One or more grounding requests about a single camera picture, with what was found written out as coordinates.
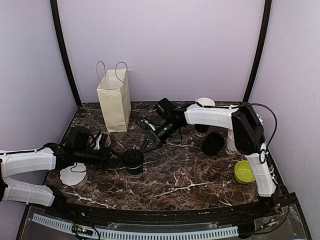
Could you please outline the black plastic cup lid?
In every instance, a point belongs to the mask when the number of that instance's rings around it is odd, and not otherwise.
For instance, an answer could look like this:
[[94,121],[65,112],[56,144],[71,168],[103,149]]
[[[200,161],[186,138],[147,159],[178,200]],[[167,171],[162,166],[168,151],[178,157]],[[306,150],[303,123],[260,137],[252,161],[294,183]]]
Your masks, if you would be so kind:
[[122,155],[122,163],[127,168],[137,168],[144,162],[144,155],[138,149],[129,149]]

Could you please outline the black paper coffee cup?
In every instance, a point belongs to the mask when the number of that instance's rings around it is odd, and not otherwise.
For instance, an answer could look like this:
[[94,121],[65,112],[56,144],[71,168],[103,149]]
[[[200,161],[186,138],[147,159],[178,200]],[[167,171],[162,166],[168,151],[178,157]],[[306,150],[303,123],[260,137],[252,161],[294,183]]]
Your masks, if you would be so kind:
[[139,178],[143,175],[143,164],[141,163],[140,165],[137,166],[126,166],[126,171],[127,173],[132,177],[132,178]]

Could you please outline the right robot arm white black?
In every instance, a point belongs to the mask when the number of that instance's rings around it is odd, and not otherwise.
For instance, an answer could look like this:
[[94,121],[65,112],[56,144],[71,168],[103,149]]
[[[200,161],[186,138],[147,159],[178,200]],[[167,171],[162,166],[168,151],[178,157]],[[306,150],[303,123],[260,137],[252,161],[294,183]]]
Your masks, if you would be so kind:
[[264,136],[262,121],[253,109],[253,104],[213,106],[199,101],[174,105],[167,98],[155,106],[155,112],[163,119],[162,125],[154,125],[147,119],[140,124],[147,130],[140,146],[142,153],[161,148],[178,130],[187,125],[220,127],[233,132],[236,149],[248,160],[257,184],[259,197],[264,199],[255,205],[255,213],[266,217],[275,208],[271,199],[276,192],[276,181],[267,163],[269,143]]

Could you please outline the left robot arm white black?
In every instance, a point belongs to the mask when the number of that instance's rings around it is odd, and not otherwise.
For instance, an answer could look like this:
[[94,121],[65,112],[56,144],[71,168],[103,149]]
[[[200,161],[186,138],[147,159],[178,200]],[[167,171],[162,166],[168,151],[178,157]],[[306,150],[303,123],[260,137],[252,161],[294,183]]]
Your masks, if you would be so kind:
[[99,149],[66,148],[59,144],[46,144],[39,149],[0,153],[0,200],[50,207],[60,218],[67,218],[70,206],[65,196],[54,186],[36,185],[11,179],[10,176],[36,172],[62,170],[75,163],[95,165],[98,169],[119,162],[121,155],[109,146]]

